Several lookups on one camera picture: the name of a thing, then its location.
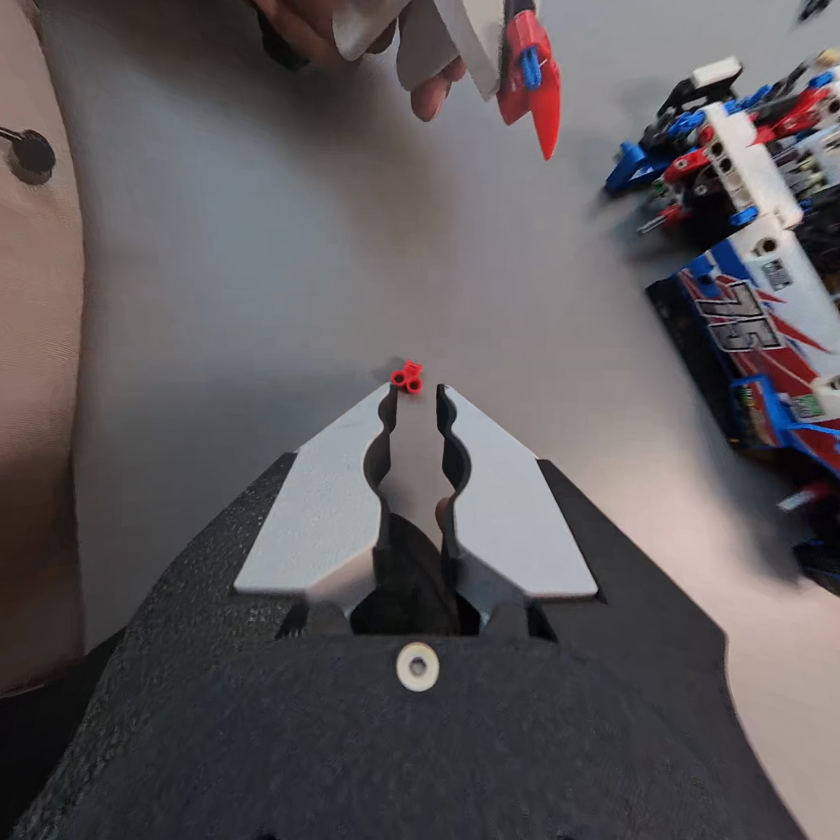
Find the grey desk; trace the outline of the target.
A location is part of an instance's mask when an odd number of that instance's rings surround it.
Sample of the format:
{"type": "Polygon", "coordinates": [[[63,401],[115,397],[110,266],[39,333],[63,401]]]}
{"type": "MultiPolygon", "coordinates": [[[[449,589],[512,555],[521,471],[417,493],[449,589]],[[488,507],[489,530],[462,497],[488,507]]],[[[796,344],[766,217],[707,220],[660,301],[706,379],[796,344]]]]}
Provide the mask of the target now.
{"type": "Polygon", "coordinates": [[[689,258],[602,184],[688,71],[742,89],[838,45],[838,3],[543,2],[560,140],[468,79],[414,118],[393,53],[288,75],[236,2],[42,2],[86,243],[76,481],[86,641],[274,459],[424,366],[396,511],[447,487],[444,382],[552,460],[729,636],[752,745],[810,838],[838,838],[838,598],[795,582],[774,476],[720,436],[643,294],[689,258]]]}

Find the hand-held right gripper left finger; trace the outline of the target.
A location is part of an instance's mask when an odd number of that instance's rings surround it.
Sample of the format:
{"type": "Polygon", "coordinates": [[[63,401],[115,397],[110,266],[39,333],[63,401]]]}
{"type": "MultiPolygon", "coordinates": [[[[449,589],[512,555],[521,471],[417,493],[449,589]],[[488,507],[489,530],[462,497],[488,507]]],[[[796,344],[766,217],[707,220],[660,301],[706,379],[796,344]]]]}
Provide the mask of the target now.
{"type": "Polygon", "coordinates": [[[389,541],[380,484],[397,398],[382,385],[299,447],[234,580],[237,594],[330,603],[349,615],[375,590],[375,555],[389,541]]]}

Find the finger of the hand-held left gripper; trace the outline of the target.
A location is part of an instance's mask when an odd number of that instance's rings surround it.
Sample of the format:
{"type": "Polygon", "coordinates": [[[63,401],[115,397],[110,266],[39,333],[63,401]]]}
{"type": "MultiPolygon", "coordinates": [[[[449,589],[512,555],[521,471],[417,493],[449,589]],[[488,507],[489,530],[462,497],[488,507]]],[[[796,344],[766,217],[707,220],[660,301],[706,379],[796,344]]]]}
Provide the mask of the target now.
{"type": "Polygon", "coordinates": [[[434,1],[447,34],[486,102],[501,86],[506,1],[434,1]]]}

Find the red short brick connector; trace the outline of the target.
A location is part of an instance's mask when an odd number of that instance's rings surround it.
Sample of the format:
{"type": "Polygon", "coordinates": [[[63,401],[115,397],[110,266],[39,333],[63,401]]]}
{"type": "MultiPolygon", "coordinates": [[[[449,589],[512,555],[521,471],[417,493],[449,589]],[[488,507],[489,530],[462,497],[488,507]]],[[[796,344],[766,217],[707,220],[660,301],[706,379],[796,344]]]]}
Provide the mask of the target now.
{"type": "Polygon", "coordinates": [[[550,57],[551,47],[535,7],[524,7],[509,17],[504,33],[504,55],[509,65],[533,49],[540,60],[550,57]]]}

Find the red long brick connector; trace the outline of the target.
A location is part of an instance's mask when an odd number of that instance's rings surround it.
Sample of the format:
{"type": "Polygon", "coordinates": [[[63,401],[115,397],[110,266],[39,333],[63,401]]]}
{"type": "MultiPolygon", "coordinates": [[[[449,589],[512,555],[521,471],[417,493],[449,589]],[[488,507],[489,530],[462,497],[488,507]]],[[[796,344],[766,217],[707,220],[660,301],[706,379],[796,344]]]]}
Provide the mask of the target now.
{"type": "Polygon", "coordinates": [[[561,76],[553,59],[542,60],[542,86],[536,91],[528,91],[522,85],[519,63],[510,66],[497,93],[497,104],[506,125],[525,116],[532,118],[542,157],[550,161],[561,119],[561,76]]]}

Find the person's beige hoodie torso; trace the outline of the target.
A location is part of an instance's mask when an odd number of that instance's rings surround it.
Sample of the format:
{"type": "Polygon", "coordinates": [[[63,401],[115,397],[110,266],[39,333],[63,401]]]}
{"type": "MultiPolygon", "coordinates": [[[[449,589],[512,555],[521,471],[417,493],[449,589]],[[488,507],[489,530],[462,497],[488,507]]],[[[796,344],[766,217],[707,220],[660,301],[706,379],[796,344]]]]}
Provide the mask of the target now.
{"type": "Polygon", "coordinates": [[[72,448],[85,257],[75,163],[35,2],[1,2],[2,129],[35,131],[52,170],[2,138],[1,688],[83,656],[72,448]]]}

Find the toy brick race car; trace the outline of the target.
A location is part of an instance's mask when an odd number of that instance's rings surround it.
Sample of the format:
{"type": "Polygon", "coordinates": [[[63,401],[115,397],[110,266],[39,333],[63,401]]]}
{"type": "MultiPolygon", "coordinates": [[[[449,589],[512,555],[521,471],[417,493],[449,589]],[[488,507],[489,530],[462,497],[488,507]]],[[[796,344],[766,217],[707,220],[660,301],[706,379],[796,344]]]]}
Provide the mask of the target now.
{"type": "Polygon", "coordinates": [[[646,187],[638,233],[701,247],[647,299],[730,446],[792,483],[778,506],[811,534],[795,563],[838,595],[838,50],[743,97],[742,71],[729,57],[677,83],[603,190],[646,187]]]}

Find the person's left hand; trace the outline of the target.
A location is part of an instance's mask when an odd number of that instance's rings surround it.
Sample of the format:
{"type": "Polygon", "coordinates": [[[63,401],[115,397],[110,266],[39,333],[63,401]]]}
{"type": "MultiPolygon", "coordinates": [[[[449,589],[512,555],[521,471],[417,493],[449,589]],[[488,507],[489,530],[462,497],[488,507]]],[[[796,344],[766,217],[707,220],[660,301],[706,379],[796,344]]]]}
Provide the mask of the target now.
{"type": "MultiPolygon", "coordinates": [[[[340,54],[333,36],[333,6],[330,1],[248,1],[261,14],[269,28],[282,38],[291,50],[310,67],[348,73],[356,69],[363,58],[346,60],[340,54]]],[[[411,90],[414,115],[428,123],[436,119],[453,85],[462,80],[466,63],[457,56],[436,76],[422,81],[411,90]]]]}

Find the black hoodie drawstring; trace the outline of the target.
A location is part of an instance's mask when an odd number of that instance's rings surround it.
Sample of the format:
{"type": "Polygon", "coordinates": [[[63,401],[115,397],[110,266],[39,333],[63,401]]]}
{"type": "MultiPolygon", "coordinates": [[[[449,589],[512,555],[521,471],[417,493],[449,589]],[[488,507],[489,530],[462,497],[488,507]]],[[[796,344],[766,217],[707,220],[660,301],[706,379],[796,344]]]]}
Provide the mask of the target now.
{"type": "Polygon", "coordinates": [[[33,129],[17,131],[1,127],[1,138],[8,146],[7,167],[19,181],[42,186],[51,179],[56,154],[46,137],[33,129]]]}

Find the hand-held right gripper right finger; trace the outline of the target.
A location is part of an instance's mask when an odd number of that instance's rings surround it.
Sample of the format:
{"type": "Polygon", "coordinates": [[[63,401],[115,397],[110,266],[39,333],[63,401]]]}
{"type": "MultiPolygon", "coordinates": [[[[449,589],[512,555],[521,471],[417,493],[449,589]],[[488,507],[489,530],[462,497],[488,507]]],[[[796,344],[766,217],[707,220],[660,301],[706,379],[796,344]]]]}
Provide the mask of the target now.
{"type": "Polygon", "coordinates": [[[453,494],[443,552],[459,602],[483,631],[502,610],[543,621],[546,605],[599,601],[600,588],[531,449],[451,385],[436,390],[443,471],[453,494]]]}

